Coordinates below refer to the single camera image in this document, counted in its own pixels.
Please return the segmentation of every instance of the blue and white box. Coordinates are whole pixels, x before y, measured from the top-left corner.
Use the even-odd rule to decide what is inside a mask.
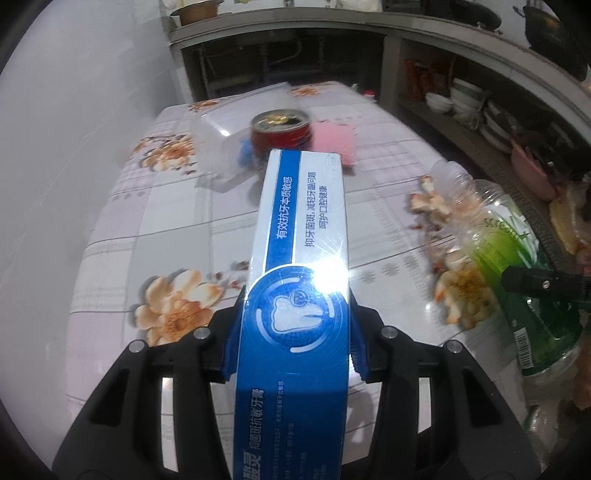
[[[340,156],[273,150],[242,313],[234,480],[338,480],[348,379]]]

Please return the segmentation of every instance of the barcode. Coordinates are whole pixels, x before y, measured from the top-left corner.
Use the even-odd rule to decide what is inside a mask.
[[[517,360],[519,360],[521,368],[532,368],[534,361],[531,359],[530,337],[527,335],[527,330],[525,327],[520,328],[516,332],[513,332],[513,335],[515,336],[515,344],[517,345]]]

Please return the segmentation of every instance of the pink bowl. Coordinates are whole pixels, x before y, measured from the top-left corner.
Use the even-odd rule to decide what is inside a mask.
[[[511,152],[511,164],[524,185],[540,200],[549,202],[556,198],[556,190],[548,180],[546,172],[515,142]]]

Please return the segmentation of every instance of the red tin can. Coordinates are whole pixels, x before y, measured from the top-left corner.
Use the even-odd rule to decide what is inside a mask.
[[[310,117],[300,110],[271,110],[251,121],[252,151],[260,168],[266,167],[273,148],[308,150],[311,140]]]

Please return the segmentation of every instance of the green bottle label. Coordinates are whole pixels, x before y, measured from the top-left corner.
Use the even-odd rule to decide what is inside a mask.
[[[534,299],[502,288],[501,275],[510,265],[550,269],[538,239],[515,205],[485,206],[478,222],[470,232],[470,256],[513,330],[522,373],[535,375],[575,346],[582,331],[579,311],[567,301]]]

